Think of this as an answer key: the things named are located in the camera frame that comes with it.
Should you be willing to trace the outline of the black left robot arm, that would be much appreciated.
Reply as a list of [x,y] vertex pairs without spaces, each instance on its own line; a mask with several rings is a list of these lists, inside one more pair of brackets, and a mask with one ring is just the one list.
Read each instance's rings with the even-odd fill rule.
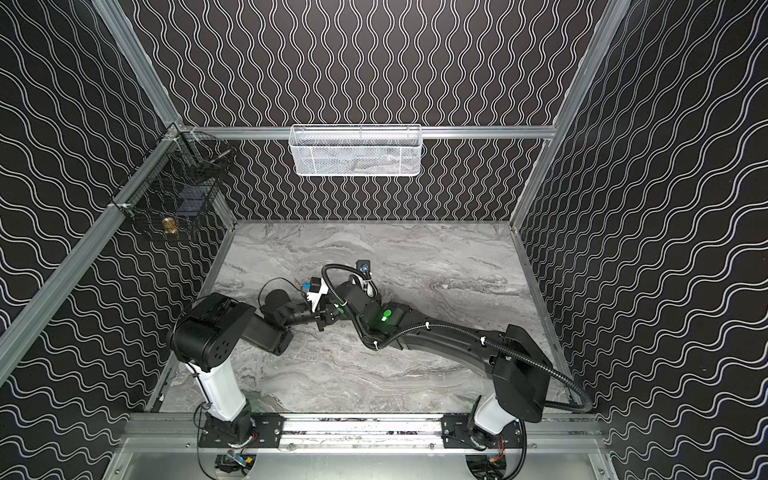
[[193,374],[207,413],[234,424],[250,411],[230,361],[239,342],[280,356],[293,339],[294,326],[314,324],[322,330],[342,317],[342,308],[315,292],[302,292],[293,299],[276,289],[258,306],[212,293],[176,323],[168,342],[179,362]]

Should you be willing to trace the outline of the aluminium front rail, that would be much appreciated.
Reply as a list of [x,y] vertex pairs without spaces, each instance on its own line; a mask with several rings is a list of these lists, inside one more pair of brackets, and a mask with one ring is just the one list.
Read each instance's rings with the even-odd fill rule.
[[[446,449],[440,434],[445,414],[279,414],[286,421],[276,448],[243,448],[259,454],[476,454]],[[200,448],[187,413],[136,414],[120,440],[135,453],[224,453],[232,448]],[[591,415],[551,414],[527,423],[530,453],[587,453],[601,448],[603,429]]]

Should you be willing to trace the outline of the brass fitting in basket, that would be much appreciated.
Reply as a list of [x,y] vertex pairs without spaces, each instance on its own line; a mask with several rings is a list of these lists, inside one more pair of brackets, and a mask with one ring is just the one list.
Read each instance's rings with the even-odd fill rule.
[[165,217],[161,220],[163,231],[168,236],[175,236],[179,234],[179,227],[176,220],[173,217]]

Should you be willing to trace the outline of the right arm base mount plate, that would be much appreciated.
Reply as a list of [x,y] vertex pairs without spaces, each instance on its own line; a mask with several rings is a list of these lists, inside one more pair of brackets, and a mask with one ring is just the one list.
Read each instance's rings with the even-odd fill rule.
[[440,434],[446,449],[472,449],[482,451],[521,448],[527,434],[524,425],[513,420],[501,433],[491,434],[475,426],[468,414],[445,414],[440,419]]

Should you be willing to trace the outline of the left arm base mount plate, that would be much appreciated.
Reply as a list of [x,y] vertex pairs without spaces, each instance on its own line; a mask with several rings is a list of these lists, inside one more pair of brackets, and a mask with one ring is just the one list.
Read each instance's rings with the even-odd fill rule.
[[279,446],[286,419],[276,413],[244,415],[222,421],[206,415],[199,434],[200,448],[276,448]]

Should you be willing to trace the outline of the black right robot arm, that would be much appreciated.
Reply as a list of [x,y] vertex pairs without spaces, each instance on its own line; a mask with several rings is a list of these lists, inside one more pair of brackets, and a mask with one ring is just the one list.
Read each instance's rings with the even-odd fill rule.
[[475,430],[499,435],[514,421],[540,422],[547,408],[571,413],[589,413],[593,408],[584,388],[556,370],[517,325],[504,331],[471,329],[437,320],[407,304],[383,303],[350,281],[331,288],[329,294],[367,348],[431,353],[490,379],[493,392],[473,408]]

